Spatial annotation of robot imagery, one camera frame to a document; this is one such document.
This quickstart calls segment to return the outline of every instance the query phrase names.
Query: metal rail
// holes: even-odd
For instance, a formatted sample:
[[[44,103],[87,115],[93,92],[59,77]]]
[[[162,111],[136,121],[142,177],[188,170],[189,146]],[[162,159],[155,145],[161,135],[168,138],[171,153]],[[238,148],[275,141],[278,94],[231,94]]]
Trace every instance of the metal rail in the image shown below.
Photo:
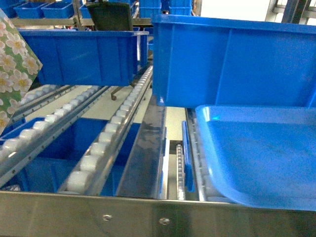
[[[108,86],[92,94],[81,105],[76,107],[72,112],[62,117],[58,123],[52,124],[44,134],[30,141],[28,145],[22,147],[18,152],[10,154],[9,159],[0,165],[0,187],[9,181],[16,173],[23,169],[31,160],[41,153],[51,142],[53,142],[62,132],[71,126],[87,110],[94,105],[99,97],[104,95]]]
[[[20,119],[30,115],[31,113],[39,110],[40,108],[44,107],[45,105],[53,102],[57,98],[65,95],[66,93],[74,90],[76,86],[65,85],[53,92],[47,93],[46,95],[41,96],[27,104],[22,105],[19,109],[14,113],[13,117],[10,120],[10,124],[19,121]]]
[[[123,122],[118,126],[117,131],[112,136],[111,141],[108,145],[108,149],[106,150],[106,152],[104,152],[104,154],[101,157],[102,161],[99,166],[102,167],[102,169],[98,169],[93,174],[92,182],[88,185],[88,187],[84,191],[85,195],[93,195],[93,196],[100,195],[103,189],[103,186],[106,183],[107,178],[111,172],[112,166],[117,158],[117,155],[119,154],[119,150],[124,143],[124,140],[129,132],[131,125],[133,124],[134,117],[138,111],[138,108],[143,99],[143,96],[150,85],[152,75],[153,75],[153,67],[150,66],[146,70],[145,74],[141,77],[141,79],[145,79],[146,81],[143,83],[139,96],[136,98],[135,102],[131,105],[130,112],[126,115],[126,117],[123,119]],[[98,137],[91,144],[91,146],[85,152],[83,157],[90,153],[91,147],[93,146],[94,143],[97,143],[97,142],[98,142]],[[77,171],[77,170],[80,170],[80,162],[73,169],[73,171]],[[67,190],[68,180],[69,180],[69,177],[61,185],[58,192],[68,191]]]

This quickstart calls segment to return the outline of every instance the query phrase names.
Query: blue storage bin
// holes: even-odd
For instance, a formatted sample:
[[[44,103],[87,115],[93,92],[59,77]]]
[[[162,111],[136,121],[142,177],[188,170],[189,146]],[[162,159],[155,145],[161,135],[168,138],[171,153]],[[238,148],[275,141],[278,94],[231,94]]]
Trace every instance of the blue storage bin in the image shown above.
[[[81,6],[79,9],[81,11],[82,18],[91,18],[91,15],[86,5]]]
[[[143,8],[143,7],[146,7],[146,8],[159,7],[159,8],[161,8],[161,1],[160,0],[139,0],[139,7],[140,8]]]
[[[19,18],[39,19],[44,17],[42,7],[47,5],[45,2],[27,2],[14,8]]]
[[[15,8],[21,4],[23,4],[24,2],[18,2],[16,4],[10,5],[10,6],[5,6],[5,7],[1,7],[1,10],[7,15],[7,17],[9,18],[14,18],[16,17],[16,11]]]
[[[170,7],[192,7],[192,0],[170,0]]]
[[[16,137],[22,129],[32,127],[39,120],[43,120],[43,118],[29,121],[18,131],[8,134],[5,139]],[[19,185],[23,191],[57,192],[106,123],[106,120],[78,119],[3,187]],[[128,158],[125,152],[130,153],[139,127],[138,123],[131,126],[127,135],[129,142],[124,142],[122,152],[120,151],[117,158],[119,162],[115,163],[101,195],[113,196],[115,194]]]
[[[152,23],[160,105],[315,103],[314,26],[174,15]]]
[[[1,0],[0,1],[0,8],[9,7],[15,4],[18,4],[20,0]]]
[[[68,2],[53,2],[42,7],[42,11],[46,18],[67,19],[74,15],[74,8],[72,3]]]
[[[192,8],[189,7],[170,7],[169,14],[171,15],[183,15],[183,16],[191,16]]]
[[[157,14],[161,14],[160,7],[139,7],[139,17],[141,18],[152,18]]]
[[[147,44],[148,33],[26,30],[20,34],[44,65],[38,75],[42,84],[128,86],[138,70],[137,36],[140,44]],[[147,48],[141,47],[141,59],[143,67]]]

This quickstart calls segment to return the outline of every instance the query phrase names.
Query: aluminum rail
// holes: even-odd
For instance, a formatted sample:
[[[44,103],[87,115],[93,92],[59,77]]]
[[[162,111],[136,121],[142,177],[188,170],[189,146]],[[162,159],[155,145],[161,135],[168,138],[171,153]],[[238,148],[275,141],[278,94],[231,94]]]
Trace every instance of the aluminum rail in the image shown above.
[[[97,90],[71,112],[62,116],[58,122],[50,125],[44,133],[41,133],[17,151],[12,152],[8,159],[4,160],[3,163],[0,164],[0,187],[23,169],[30,161],[37,157],[37,155],[41,153],[51,142],[53,142],[62,132],[64,132],[86,111],[88,111],[90,107],[104,95],[104,92],[108,88],[108,86],[104,86]]]
[[[39,110],[40,108],[44,107],[45,105],[53,102],[54,100],[58,99],[59,97],[65,95],[66,93],[74,90],[76,86],[65,85],[55,91],[49,92],[40,98],[36,98],[29,103],[21,105],[19,109],[14,113],[12,119],[10,120],[10,124],[19,121],[20,119],[30,115],[31,113]]]
[[[100,136],[98,136],[94,142],[91,144],[91,146],[88,148],[88,150],[85,152],[85,154],[82,156],[81,160],[78,162],[78,164],[75,166],[71,174],[68,176],[68,178],[64,181],[64,183],[59,188],[58,192],[76,192],[73,188],[70,187],[70,181],[72,180],[72,175],[76,172],[82,171],[80,164],[82,160],[88,156],[98,156],[100,159],[99,164],[96,167],[96,170],[90,171],[89,176],[91,177],[88,183],[82,184],[84,185],[84,189],[82,189],[80,192],[77,192],[79,194],[85,194],[85,195],[92,195],[92,196],[98,196],[100,195],[104,184],[107,181],[107,178],[111,172],[112,166],[117,158],[117,155],[119,154],[119,151],[121,149],[121,146],[124,143],[124,140],[129,132],[129,129],[131,125],[133,124],[134,117],[137,114],[139,105],[144,97],[144,94],[149,87],[151,83],[151,79],[153,76],[153,67],[150,66],[144,73],[144,75],[140,78],[139,82],[137,83],[134,90],[139,89],[139,92],[136,96],[135,92],[131,92],[130,95],[127,97],[127,99],[123,102],[123,104],[119,107],[119,109],[116,111],[115,115],[111,117],[109,120],[109,123],[104,128],[104,133],[108,133],[108,135],[111,135],[109,140],[107,142],[100,142]],[[120,119],[120,113],[122,111],[122,107],[126,106],[128,107],[126,113],[123,118]],[[120,121],[116,124],[117,127],[113,130],[113,132],[107,132],[108,128],[114,127],[114,118],[119,119]],[[101,145],[104,147],[103,151],[100,152],[99,155],[95,155],[92,153],[93,148],[95,146]]]

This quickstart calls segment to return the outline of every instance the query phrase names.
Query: green floral cloth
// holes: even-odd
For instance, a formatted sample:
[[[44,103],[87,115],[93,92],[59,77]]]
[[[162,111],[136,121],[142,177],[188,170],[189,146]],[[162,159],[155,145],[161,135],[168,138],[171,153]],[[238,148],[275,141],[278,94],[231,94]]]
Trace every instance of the green floral cloth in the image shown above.
[[[0,134],[41,68],[42,63],[0,9]]]

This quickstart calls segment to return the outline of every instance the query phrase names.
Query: screw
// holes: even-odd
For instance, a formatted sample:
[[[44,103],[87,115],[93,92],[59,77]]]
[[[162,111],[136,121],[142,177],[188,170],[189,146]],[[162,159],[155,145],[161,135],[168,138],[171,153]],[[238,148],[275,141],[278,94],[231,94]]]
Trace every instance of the screw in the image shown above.
[[[110,221],[112,219],[111,215],[103,215],[103,220],[104,221]]]
[[[166,225],[170,224],[170,220],[168,218],[162,217],[162,218],[160,218],[159,223],[166,226]]]

